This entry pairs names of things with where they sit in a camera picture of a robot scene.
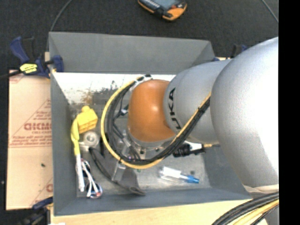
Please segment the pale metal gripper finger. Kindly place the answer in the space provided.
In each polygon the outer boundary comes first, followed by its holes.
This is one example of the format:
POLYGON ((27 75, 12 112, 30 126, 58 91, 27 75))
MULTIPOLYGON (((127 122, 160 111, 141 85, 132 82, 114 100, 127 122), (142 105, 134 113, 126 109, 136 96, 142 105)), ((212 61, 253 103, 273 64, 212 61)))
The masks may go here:
POLYGON ((112 173, 112 181, 114 181, 114 182, 121 181, 126 168, 127 167, 123 163, 117 161, 115 168, 113 170, 113 173, 112 173))

